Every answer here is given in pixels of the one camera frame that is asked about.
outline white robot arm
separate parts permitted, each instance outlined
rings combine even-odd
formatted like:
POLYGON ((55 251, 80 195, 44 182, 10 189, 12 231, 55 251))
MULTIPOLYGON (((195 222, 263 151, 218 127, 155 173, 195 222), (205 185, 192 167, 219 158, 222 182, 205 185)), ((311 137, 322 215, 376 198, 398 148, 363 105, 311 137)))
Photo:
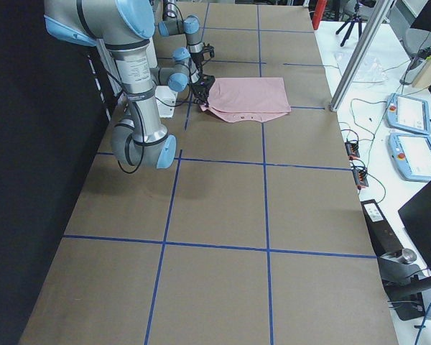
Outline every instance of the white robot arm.
MULTIPOLYGON (((164 9, 172 11, 169 6, 164 9)), ((123 164, 167 168, 174 160, 176 139, 159 119, 154 96, 157 85, 167 84, 177 92, 189 85, 196 99, 206 102, 213 84, 213 76, 203 75, 202 69, 203 54, 209 52, 212 57, 213 48, 198 38, 198 18, 179 20, 176 15, 165 19, 159 25, 160 33, 185 34, 190 52, 175 50, 173 68, 150 69, 146 48, 155 27, 148 0, 45 0, 46 28, 52 36, 91 47, 102 38, 115 61, 129 105, 111 140, 112 151, 123 164)))

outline pink towel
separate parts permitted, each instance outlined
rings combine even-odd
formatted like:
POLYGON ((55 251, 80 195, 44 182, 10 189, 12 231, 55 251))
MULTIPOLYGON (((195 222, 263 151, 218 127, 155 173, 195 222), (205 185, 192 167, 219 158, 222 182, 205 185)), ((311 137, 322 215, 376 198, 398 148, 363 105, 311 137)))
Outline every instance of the pink towel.
POLYGON ((216 78, 202 110, 227 122, 265 122, 290 112, 282 78, 216 78))

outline silver metal bar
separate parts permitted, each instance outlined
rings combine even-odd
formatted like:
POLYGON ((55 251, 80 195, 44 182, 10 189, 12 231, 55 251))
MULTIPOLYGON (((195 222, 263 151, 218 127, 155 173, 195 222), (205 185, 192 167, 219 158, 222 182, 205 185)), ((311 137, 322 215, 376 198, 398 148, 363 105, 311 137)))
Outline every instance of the silver metal bar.
POLYGON ((379 30, 380 24, 383 22, 390 6, 391 0, 378 0, 376 2, 374 12, 363 30, 362 36, 354 49, 350 61, 348 62, 348 67, 345 69, 345 73, 343 74, 342 79, 337 86, 337 90, 335 90, 332 101, 330 102, 329 107, 331 111, 337 111, 338 107, 342 104, 343 98, 348 92, 356 72, 363 62, 364 56, 366 56, 367 50, 369 50, 369 47, 371 46, 371 43, 379 30))

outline blue cable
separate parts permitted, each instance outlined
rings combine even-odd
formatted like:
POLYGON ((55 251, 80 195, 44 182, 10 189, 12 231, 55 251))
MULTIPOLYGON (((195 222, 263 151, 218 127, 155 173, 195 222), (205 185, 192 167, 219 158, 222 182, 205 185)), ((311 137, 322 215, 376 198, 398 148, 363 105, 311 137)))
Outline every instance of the blue cable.
POLYGON ((422 325, 420 326, 420 329, 418 330, 418 333, 417 333, 417 338, 415 339, 415 345, 418 345, 418 341, 420 339, 420 334, 422 333, 422 330, 425 327, 426 317, 428 316, 430 309, 431 309, 431 303, 428 305, 428 308, 426 309, 425 316, 423 316, 422 325))

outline blue framed tablet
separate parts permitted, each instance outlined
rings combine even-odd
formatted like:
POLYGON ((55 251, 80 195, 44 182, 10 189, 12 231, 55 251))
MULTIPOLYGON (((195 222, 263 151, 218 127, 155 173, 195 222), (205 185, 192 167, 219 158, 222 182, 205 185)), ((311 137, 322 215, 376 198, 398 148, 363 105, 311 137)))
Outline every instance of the blue framed tablet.
POLYGON ((386 121, 393 128, 416 134, 430 134, 428 102, 392 93, 385 111, 386 121))
POLYGON ((418 134, 390 134, 389 149, 394 166, 405 180, 431 180, 431 137, 418 134))

